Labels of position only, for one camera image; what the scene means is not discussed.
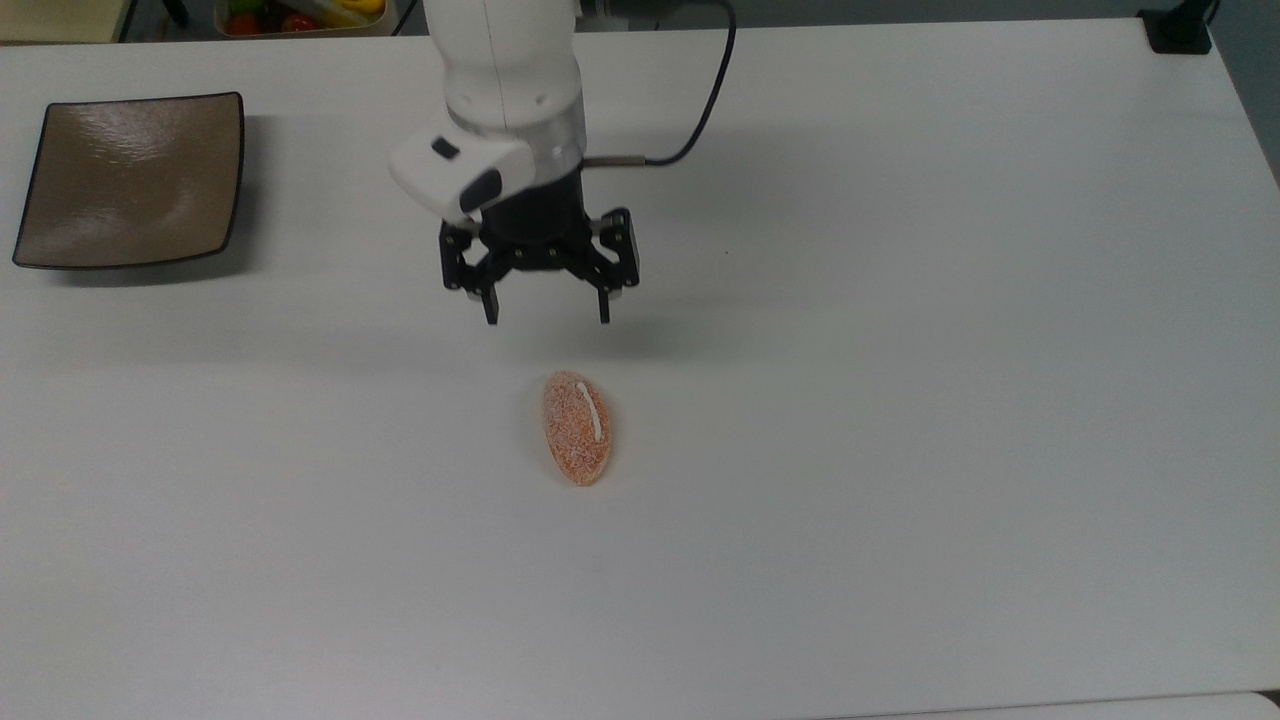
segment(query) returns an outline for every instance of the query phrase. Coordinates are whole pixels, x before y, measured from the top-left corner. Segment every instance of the black stand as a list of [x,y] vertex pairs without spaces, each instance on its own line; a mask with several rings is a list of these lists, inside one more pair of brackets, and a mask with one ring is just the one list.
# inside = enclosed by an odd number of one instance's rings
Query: black stand
[[1207,55],[1208,38],[1204,13],[1213,0],[1184,0],[1172,10],[1139,10],[1147,27],[1147,42],[1161,55]]
[[[618,256],[609,260],[593,240]],[[463,252],[479,240],[489,252],[475,265]],[[631,213],[618,208],[591,222],[582,209],[582,173],[526,190],[481,213],[481,222],[440,224],[444,287],[465,290],[484,304],[485,319],[498,324],[494,284],[511,270],[568,270],[595,287],[600,322],[609,322],[609,296],[640,283]]]

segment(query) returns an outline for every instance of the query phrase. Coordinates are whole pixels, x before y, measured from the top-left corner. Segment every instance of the brown plate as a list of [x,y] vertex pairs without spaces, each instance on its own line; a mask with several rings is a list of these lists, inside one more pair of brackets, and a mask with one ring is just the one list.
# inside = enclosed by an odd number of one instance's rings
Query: brown plate
[[55,102],[45,110],[13,261],[97,269],[220,252],[243,161],[238,92]]

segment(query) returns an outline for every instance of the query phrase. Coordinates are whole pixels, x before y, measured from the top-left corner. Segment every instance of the black cable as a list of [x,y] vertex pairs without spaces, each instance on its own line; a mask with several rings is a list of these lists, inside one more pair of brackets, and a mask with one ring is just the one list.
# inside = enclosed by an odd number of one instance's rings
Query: black cable
[[404,9],[404,14],[401,15],[401,22],[396,23],[396,29],[392,31],[392,37],[399,35],[399,31],[404,29],[404,22],[413,13],[413,8],[417,6],[417,0],[410,0],[408,8]]
[[644,164],[650,168],[675,165],[676,163],[684,160],[685,155],[689,155],[689,151],[694,149],[694,145],[698,143],[698,138],[703,135],[703,129],[707,127],[707,120],[712,117],[712,110],[716,109],[716,99],[719,97],[719,88],[724,85],[724,73],[728,72],[728,63],[733,58],[733,41],[737,38],[737,13],[733,12],[733,5],[730,4],[728,0],[690,0],[689,4],[719,5],[724,9],[724,14],[728,17],[728,37],[724,41],[724,55],[721,58],[721,67],[716,73],[716,83],[712,85],[712,94],[707,99],[707,106],[703,108],[703,117],[698,120],[698,127],[694,128],[694,135],[689,136],[689,141],[685,142],[685,146],[669,158],[645,158]]

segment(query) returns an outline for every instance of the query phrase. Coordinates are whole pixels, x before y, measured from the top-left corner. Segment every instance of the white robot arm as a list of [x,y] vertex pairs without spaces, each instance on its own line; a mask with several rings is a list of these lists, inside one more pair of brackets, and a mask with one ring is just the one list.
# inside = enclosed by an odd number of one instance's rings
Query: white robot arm
[[[676,155],[626,164],[669,165],[698,140],[716,101],[735,20],[707,109]],[[396,181],[443,220],[444,287],[484,302],[498,322],[494,284],[511,270],[568,270],[590,283],[609,322],[609,299],[640,282],[631,214],[599,220],[582,205],[586,122],[573,58],[581,10],[659,17],[680,0],[425,0],[426,20],[444,59],[444,105],[392,155]],[[475,241],[486,249],[470,264]],[[605,255],[608,251],[616,259]]]
[[452,224],[575,172],[586,151],[576,0],[426,0],[447,111],[392,155],[392,176]]

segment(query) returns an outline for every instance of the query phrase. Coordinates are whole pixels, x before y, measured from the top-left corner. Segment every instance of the floor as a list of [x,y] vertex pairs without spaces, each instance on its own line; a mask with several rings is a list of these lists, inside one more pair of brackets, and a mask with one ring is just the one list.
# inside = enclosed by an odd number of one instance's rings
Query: floor
[[[407,8],[411,0],[398,0]],[[801,24],[867,24],[969,22],[1050,18],[1132,18],[1148,6],[1169,8],[1174,0],[733,0],[745,27]],[[186,28],[174,26],[160,0],[138,0],[125,32],[129,42],[219,40],[215,0],[184,0],[191,14]],[[717,8],[686,6],[662,22],[663,29],[718,27]],[[652,26],[632,29],[652,29]],[[1245,111],[1253,123],[1271,172],[1280,182],[1280,0],[1222,0],[1213,20],[1213,38],[1222,54]],[[402,35],[424,35],[417,6]]]

